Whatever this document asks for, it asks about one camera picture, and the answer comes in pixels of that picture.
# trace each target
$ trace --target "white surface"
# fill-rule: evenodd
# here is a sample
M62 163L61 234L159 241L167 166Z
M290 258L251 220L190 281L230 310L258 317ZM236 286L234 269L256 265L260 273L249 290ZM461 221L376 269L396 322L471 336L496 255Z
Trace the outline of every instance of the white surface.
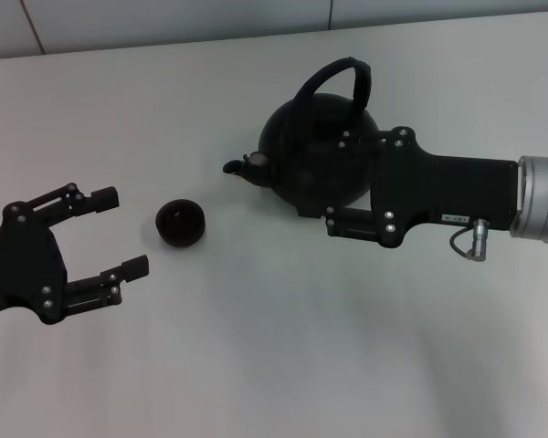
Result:
M548 245L330 238L221 172L345 56L430 152L548 155L548 14L0 61L0 212L113 184L119 209L54 228L70 278L151 262L119 307L0 313L0 438L548 438ZM181 197L207 230L175 251L153 217Z
M332 29L548 11L548 0L333 0Z
M26 0L47 53L323 30L330 0Z
M19 0L0 0L0 57L39 55Z

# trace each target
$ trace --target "black teapot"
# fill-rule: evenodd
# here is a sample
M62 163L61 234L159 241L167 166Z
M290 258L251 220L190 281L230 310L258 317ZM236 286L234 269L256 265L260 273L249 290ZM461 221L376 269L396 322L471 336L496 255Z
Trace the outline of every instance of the black teapot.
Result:
M329 78L355 70L353 99L315 93ZM258 151L223 171L271 188L302 216L320 217L345 206L370 188L370 158L378 131L365 110L370 67L352 57L339 59L310 78L290 102L270 117Z

